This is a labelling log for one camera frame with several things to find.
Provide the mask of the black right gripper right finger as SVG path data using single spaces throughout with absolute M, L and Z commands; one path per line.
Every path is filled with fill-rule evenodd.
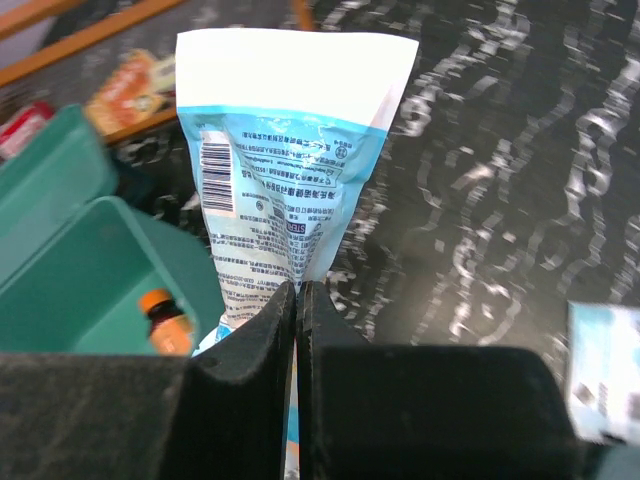
M 573 479 L 553 375 L 513 347 L 373 345 L 325 286 L 298 296 L 304 479 Z

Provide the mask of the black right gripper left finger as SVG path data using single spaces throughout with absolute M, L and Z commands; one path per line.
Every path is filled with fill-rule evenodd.
M 189 357 L 5 354 L 5 479 L 280 479 L 295 320 L 282 284 Z

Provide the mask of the brown bottle orange label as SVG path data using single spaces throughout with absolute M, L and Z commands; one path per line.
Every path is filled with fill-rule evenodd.
M 187 356 L 192 352 L 194 326 L 168 290 L 150 290 L 139 299 L 138 305 L 150 322 L 148 337 L 157 353 Z

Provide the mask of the teal plastic medicine box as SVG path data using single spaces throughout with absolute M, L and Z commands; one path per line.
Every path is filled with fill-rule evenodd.
M 205 246 L 130 207 L 83 110 L 59 110 L 1 168 L 1 349 L 150 355 L 139 299 L 164 288 L 201 341 L 224 310 Z

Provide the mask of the blue white swab bag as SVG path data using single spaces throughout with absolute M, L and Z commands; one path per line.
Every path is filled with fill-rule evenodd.
M 176 110 L 224 311 L 204 352 L 284 282 L 323 280 L 380 156 L 418 42 L 379 33 L 180 33 Z

